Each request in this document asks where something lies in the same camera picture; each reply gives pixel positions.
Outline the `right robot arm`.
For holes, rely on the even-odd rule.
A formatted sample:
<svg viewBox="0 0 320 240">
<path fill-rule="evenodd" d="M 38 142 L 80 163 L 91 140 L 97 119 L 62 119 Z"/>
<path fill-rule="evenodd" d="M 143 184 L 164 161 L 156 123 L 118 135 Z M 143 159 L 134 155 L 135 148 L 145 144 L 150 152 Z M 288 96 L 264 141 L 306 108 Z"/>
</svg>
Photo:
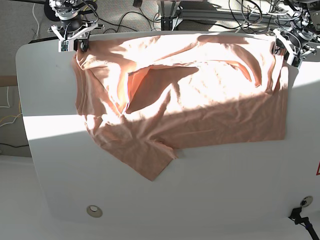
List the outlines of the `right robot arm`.
<svg viewBox="0 0 320 240">
<path fill-rule="evenodd" d="M 49 29 L 58 38 L 60 53 L 89 49 L 91 31 L 102 29 L 98 24 L 98 5 L 93 0 L 50 0 L 49 6 L 61 22 Z"/>
</svg>

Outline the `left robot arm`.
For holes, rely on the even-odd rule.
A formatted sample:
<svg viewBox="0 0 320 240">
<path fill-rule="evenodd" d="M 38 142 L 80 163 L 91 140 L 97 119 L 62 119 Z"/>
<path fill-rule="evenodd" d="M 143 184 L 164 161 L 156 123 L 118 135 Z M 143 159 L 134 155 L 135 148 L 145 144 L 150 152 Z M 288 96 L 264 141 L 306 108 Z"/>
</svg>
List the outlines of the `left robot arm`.
<svg viewBox="0 0 320 240">
<path fill-rule="evenodd" d="M 271 12 L 275 28 L 275 55 L 284 54 L 288 65 L 299 68 L 320 53 L 320 2 L 276 0 Z"/>
</svg>

